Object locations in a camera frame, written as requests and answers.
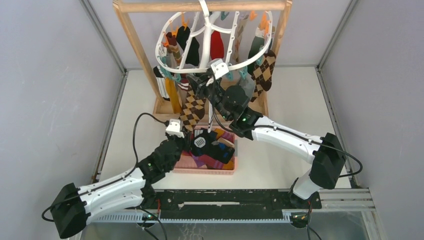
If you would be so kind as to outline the mustard yellow sock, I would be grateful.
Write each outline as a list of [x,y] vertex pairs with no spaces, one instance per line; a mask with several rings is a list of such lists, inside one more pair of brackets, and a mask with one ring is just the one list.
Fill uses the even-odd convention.
[[165,78],[165,89],[169,96],[173,113],[180,114],[182,112],[182,106],[180,104],[179,94],[175,82],[168,77]]

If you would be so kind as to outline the black ribbed sock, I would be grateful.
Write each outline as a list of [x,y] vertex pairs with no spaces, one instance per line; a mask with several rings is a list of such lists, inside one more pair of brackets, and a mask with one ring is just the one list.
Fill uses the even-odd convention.
[[190,138],[189,151],[195,157],[209,157],[222,164],[228,164],[233,158],[235,148],[226,142],[226,131],[215,128],[208,132],[206,128],[195,129]]

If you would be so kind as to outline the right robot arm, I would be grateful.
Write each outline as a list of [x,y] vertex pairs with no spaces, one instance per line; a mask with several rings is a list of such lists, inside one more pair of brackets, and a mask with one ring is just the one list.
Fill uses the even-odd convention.
[[332,190],[341,176],[346,153],[333,133],[318,136],[279,124],[248,106],[244,89],[232,85],[223,89],[211,73],[189,74],[194,94],[206,98],[214,110],[229,122],[229,130],[238,137],[265,142],[289,151],[311,165],[310,170],[292,185],[289,203],[302,208],[320,189]]

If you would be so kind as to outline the pink perforated plastic basket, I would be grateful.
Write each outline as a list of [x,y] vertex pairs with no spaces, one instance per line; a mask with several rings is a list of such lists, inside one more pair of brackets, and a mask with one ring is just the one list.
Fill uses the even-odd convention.
[[[205,126],[197,126],[194,130],[201,128],[207,129]],[[214,129],[223,130],[221,127],[216,126],[212,128],[212,130]],[[181,174],[233,175],[238,163],[237,136],[234,133],[226,132],[227,134],[224,135],[224,138],[227,139],[226,144],[235,149],[233,158],[229,163],[224,164],[207,156],[195,157],[190,151],[184,151],[181,154],[180,160],[176,163],[173,172]]]

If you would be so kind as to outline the brown argyle sock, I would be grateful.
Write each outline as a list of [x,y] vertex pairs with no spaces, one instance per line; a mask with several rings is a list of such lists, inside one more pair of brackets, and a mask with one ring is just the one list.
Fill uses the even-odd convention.
[[193,89],[189,86],[186,92],[186,99],[182,105],[179,119],[183,128],[191,132],[205,116],[206,98],[195,95]]

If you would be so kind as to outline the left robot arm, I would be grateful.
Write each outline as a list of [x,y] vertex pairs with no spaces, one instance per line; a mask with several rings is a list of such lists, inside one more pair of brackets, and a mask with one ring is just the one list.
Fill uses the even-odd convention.
[[189,134],[166,135],[154,151],[116,176],[77,187],[66,184],[47,208],[60,239],[80,233],[94,220],[126,208],[153,207],[157,196],[153,184],[162,180],[190,145]]

